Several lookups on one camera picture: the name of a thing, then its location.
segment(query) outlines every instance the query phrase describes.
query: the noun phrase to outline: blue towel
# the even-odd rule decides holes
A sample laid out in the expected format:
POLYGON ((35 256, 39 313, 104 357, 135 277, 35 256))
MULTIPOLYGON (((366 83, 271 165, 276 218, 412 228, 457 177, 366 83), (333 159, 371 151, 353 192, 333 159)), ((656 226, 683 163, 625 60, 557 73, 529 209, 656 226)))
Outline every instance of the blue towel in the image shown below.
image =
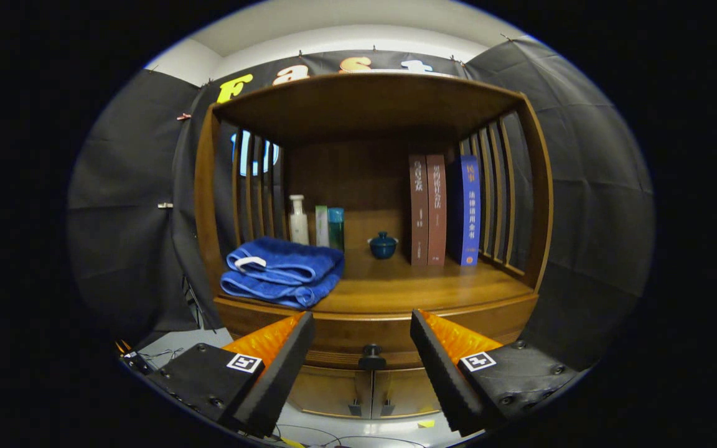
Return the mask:
POLYGON ((227 263, 232 270, 221 277, 226 293, 297 309, 314 306, 326 297, 345 266, 339 250, 267 237, 240 246, 227 256, 227 263), (241 270, 236 261, 245 257, 259 257, 267 266, 248 263, 241 270))
POLYGON ((344 255, 330 247, 315 247, 295 242, 262 237, 246 242, 225 258, 228 267, 238 271, 237 260, 247 257, 262 258, 267 266, 248 263, 242 269, 248 277, 278 284, 306 284, 321 280, 344 255))

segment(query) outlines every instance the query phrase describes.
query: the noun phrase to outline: blue bottle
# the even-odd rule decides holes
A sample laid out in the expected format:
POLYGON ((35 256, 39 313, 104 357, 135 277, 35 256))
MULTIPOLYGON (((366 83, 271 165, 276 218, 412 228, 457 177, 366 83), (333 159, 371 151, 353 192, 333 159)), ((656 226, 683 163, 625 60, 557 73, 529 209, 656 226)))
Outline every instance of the blue bottle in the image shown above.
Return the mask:
POLYGON ((345 251, 345 210, 328 207, 328 246, 345 251))

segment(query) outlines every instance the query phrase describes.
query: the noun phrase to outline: book spine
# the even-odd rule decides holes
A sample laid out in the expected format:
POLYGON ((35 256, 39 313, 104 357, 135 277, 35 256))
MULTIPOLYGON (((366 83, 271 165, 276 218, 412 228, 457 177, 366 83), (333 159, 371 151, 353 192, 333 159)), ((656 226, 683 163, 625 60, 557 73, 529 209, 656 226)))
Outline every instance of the book spine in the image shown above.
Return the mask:
POLYGON ((426 156, 428 173, 428 264, 444 266, 447 242, 444 156, 426 156))
POLYGON ((464 237, 461 244, 461 266, 477 264, 480 247, 480 179, 477 158, 461 159, 461 179, 464 181, 464 237))
POLYGON ((480 247, 480 181, 477 159, 475 156, 461 156, 450 164, 447 170, 447 252, 461 266, 475 266, 480 247))
POLYGON ((411 180, 411 264, 428 263, 428 173, 424 156, 409 156, 411 180))

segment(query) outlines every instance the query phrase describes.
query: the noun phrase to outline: orange soft gripper pad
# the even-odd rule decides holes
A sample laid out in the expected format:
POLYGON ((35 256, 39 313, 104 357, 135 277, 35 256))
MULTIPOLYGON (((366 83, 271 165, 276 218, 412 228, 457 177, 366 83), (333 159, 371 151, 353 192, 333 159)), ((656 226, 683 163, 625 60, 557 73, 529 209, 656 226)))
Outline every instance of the orange soft gripper pad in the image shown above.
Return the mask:
POLYGON ((261 358, 265 363, 265 370, 259 375, 261 377, 276 358, 281 347, 287 342, 289 334, 293 332, 304 314, 306 312, 290 315, 290 317, 279 320, 275 324, 262 327, 252 334, 244 335, 244 337, 224 346, 223 350, 261 358))
POLYGON ((422 317, 433 330, 433 333, 439 339, 441 346, 447 351, 452 363, 458 366, 458 361, 463 357, 474 355, 479 352, 487 352, 500 348, 503 344, 498 343, 492 338, 473 332, 466 327, 455 324, 438 315, 427 311, 419 310, 422 317))

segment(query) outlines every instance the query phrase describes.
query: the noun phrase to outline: blue book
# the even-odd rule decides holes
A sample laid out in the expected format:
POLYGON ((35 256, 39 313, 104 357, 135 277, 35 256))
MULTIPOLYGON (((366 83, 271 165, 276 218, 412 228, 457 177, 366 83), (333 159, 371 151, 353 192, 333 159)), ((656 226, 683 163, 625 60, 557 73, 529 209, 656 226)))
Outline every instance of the blue book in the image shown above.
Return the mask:
POLYGON ((461 266, 477 264, 480 248, 480 171, 475 156, 447 166, 447 253, 461 266))

